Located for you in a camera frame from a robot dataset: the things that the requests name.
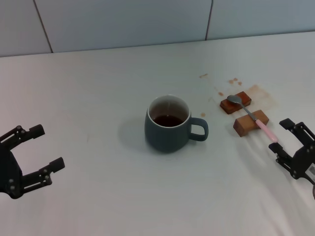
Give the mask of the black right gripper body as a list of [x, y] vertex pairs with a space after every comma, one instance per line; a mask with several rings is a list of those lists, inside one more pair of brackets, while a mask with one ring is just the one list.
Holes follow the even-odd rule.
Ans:
[[304, 178], [315, 184], [315, 142], [296, 151], [291, 163], [291, 176], [294, 179]]

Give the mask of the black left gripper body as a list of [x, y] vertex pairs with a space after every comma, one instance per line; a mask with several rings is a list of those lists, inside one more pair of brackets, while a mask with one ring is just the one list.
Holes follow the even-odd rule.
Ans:
[[20, 198], [22, 171], [12, 152], [0, 145], [0, 192], [12, 199]]

